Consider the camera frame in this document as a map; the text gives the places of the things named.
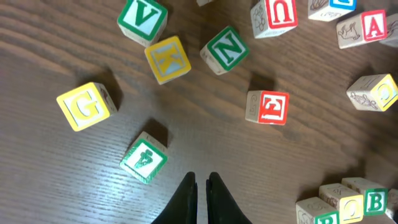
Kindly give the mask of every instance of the dark brown wooden surface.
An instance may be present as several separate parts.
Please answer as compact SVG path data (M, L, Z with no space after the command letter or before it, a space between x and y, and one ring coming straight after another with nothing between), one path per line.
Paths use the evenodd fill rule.
M158 85L144 48L116 24L125 0L0 0L0 223L150 223L188 171L198 182L198 223L206 223L205 180L222 176L253 223L295 223L298 199L321 184L363 176L398 187L398 104L356 111L345 90L361 75L398 71L398 51L379 43L346 50L335 24L307 19L255 40L255 0L163 0L192 71ZM393 11L398 1L361 1ZM225 26L251 49L217 77L199 51ZM79 133L55 101L88 81L105 84L119 113ZM285 126L244 120L248 90L290 93ZM141 130L169 145L150 185L118 166ZM362 223L392 223L366 217Z

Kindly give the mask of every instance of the animal picture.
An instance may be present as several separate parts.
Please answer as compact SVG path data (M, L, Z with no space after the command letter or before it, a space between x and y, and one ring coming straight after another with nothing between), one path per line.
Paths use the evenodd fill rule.
M316 11L318 9L321 9L323 6L328 4L329 0L312 0L312 4L310 6L310 9L312 11Z
M349 28L347 28L346 25L344 25L341 28L341 30L337 32L337 34L345 40L349 39L358 40L361 37L361 35L359 35L355 29L355 22L350 24Z
M372 100L372 101L369 100L368 96L366 96L365 94L363 94L362 96L359 96L355 93L351 93L351 98L363 106L370 106L371 108L377 110L376 102L374 100Z

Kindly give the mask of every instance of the red letter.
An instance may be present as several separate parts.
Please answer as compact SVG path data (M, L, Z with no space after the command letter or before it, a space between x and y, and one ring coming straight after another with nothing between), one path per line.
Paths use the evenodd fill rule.
M374 19L374 17L372 17L371 28L370 28L369 34L368 34L366 37L367 37L367 38L373 37L373 35L372 35L373 31L376 31L376 36L383 35L383 33L380 31L380 28L379 28L379 26L377 25L377 22L376 22L376 20Z
M274 22L280 22L280 20L278 18L278 11L277 11L277 6L279 3L281 3L284 7L284 14L285 14L284 22L290 22L292 19L289 17L289 8L287 7L287 3L284 0L276 0L274 2L274 14L275 14Z

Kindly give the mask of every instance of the block face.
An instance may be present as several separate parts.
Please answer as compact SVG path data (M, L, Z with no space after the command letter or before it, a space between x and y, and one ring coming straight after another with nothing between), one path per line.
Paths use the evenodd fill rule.
M337 23L337 40L340 49L365 44L361 15Z
M376 99L381 111L387 110L398 99L398 87L390 74L376 84L371 90L372 96Z
M341 184L323 185L319 196L336 208L340 214L340 223L360 222L363 219L363 195Z
M398 211L398 190L391 189L388 193L388 203L386 208L386 215L390 218L394 218L394 214Z
M246 44L230 26L213 38L207 44L207 47L212 56L226 71L230 71L249 53Z
M338 211L318 197L296 203L298 224L339 224Z
M246 101L246 120L258 123L261 91L249 91Z
M268 26L271 29L296 27L297 12L295 0L265 0Z
M153 0L127 0L118 24L151 41L165 22L167 10Z
M167 162L167 156L144 138L138 138L120 162L120 167L149 184Z
M356 0L330 0L330 6L353 11L356 7Z
M289 108L289 94L263 91L259 112L259 123L284 125Z
M398 47L398 13L388 16L387 21L387 37L380 40L380 43L390 47Z
M191 64L177 36L146 48L145 55L159 84L171 81L191 70Z
M57 102L74 131L96 124L112 112L92 82L60 95Z
M366 42L382 40L387 37L385 10L363 12L361 14L363 35Z

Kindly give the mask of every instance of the letter block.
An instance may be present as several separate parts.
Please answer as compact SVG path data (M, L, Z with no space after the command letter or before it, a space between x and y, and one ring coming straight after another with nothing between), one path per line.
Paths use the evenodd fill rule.
M200 51L200 56L217 75L229 72L249 53L249 48L230 26L217 34Z
M357 110L385 111L397 101L398 88L390 74L359 78L347 95Z
M105 86L87 83L57 97L74 131L81 131L118 112Z
M191 64L177 36L146 48L145 55L160 85L191 70Z
M250 15L256 39L279 36L298 24L295 0L260 0Z
M385 10L363 12L337 23L340 49L367 44L387 37Z
M341 184L364 197L364 215L383 215L386 212L388 189L361 177L343 178Z
M386 215L390 219L394 219L394 215L398 212L398 190L391 189L388 192L388 203L386 208Z
M167 148L143 131L120 162L120 167L144 184L149 184L167 162Z
M308 18L330 22L355 10L356 0L308 0Z
M341 184L329 184L319 187L319 197L339 211L340 224L362 221L363 195Z
M381 44L398 47L398 13L387 17L387 37L380 40Z
M339 224L338 211L318 197L296 203L297 224Z
M153 0L127 0L118 25L126 37L149 47L166 28L167 14L167 9Z
M289 108L289 94L276 91L249 91L246 120L259 124L284 125Z

